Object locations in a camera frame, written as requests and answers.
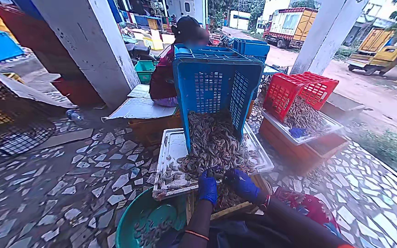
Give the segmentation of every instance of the black wire mesh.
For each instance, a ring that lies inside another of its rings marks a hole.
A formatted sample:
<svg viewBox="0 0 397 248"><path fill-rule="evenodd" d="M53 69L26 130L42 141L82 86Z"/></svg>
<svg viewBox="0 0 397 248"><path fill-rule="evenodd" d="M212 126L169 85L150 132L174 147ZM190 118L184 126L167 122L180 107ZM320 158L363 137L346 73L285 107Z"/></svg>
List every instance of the black wire mesh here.
<svg viewBox="0 0 397 248"><path fill-rule="evenodd" d="M0 163L46 141L55 130L46 114L0 82Z"/></svg>

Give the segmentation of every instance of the bangle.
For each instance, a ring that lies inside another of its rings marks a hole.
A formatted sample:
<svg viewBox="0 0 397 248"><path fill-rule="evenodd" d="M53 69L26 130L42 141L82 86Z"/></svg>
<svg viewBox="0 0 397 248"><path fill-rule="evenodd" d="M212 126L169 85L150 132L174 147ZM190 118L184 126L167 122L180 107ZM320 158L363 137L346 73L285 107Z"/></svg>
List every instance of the bangle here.
<svg viewBox="0 0 397 248"><path fill-rule="evenodd" d="M192 235L196 235L197 237L204 238L204 239L206 239L207 241L209 241L209 238L206 237L206 236L203 236L202 234L198 234L198 233L195 233L195 232L190 231L190 230L185 230L185 233L192 234Z"/></svg>
<svg viewBox="0 0 397 248"><path fill-rule="evenodd" d="M267 208L267 206L269 206L269 203L270 203L270 194L268 194L268 195L266 196L266 200L264 201L263 204L260 205L260 209L261 209L262 211L265 211L266 208Z"/></svg>

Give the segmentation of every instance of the window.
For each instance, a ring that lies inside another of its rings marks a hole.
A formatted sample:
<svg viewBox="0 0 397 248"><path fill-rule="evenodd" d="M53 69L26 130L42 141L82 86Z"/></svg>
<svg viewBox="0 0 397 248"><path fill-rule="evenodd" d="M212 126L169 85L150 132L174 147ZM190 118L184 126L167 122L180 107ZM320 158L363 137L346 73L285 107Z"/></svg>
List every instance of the window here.
<svg viewBox="0 0 397 248"><path fill-rule="evenodd" d="M284 19L283 28L294 29L300 16L298 14L289 14Z"/></svg>
<svg viewBox="0 0 397 248"><path fill-rule="evenodd" d="M368 14L370 16L376 16L381 9L381 5L373 4L373 3L367 3L366 7L364 8L363 12L365 14Z"/></svg>
<svg viewBox="0 0 397 248"><path fill-rule="evenodd" d="M189 6L189 3L185 3L185 11L186 11L186 12L190 12L190 11L191 11L191 8L190 8L190 6Z"/></svg>

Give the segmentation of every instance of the woman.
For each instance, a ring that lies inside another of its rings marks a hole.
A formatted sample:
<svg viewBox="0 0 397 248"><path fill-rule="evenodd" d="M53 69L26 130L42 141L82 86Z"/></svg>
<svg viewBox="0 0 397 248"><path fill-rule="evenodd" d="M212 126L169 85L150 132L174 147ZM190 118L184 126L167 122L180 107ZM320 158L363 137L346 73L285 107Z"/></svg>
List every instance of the woman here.
<svg viewBox="0 0 397 248"><path fill-rule="evenodd" d="M209 42L208 32L190 16L180 18L177 25L171 26L171 30L176 38L174 44L206 45ZM161 54L161 59L150 82L152 100L156 104L166 107L175 107L178 104L173 75L174 44Z"/></svg>
<svg viewBox="0 0 397 248"><path fill-rule="evenodd" d="M264 215L237 214L211 222L218 193L215 178L207 174L198 179L198 202L188 226L164 236L157 247L353 248L341 238L335 218L321 200L281 187L267 195L236 169L225 173L223 183L259 206Z"/></svg>

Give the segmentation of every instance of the water bottle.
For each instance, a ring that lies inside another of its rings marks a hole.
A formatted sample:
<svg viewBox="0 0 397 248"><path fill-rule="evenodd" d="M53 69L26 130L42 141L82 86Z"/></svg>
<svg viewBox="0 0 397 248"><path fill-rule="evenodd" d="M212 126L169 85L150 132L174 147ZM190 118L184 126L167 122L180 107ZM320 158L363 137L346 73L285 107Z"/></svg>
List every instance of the water bottle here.
<svg viewBox="0 0 397 248"><path fill-rule="evenodd" d="M65 114L69 120L74 121L77 125L86 124L85 118L79 110L67 110Z"/></svg>

